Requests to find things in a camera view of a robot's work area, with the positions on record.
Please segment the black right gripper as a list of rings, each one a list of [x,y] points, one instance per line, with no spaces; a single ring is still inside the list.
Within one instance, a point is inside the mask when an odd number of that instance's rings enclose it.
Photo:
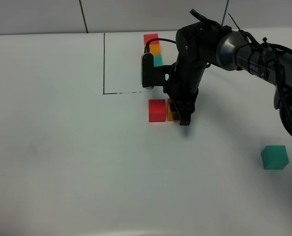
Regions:
[[[198,86],[205,71],[204,61],[177,61],[171,70],[164,93],[169,101],[169,120],[180,120],[181,126],[189,126],[195,111]]]

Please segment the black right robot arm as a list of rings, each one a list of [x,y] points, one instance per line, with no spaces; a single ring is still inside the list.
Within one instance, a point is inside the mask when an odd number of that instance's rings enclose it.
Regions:
[[[198,22],[176,33],[178,57],[165,89],[180,124],[190,124],[203,73],[214,65],[244,70],[274,85],[274,108],[292,136],[292,49],[266,40],[259,43],[249,32],[234,31],[195,10],[191,14]]]

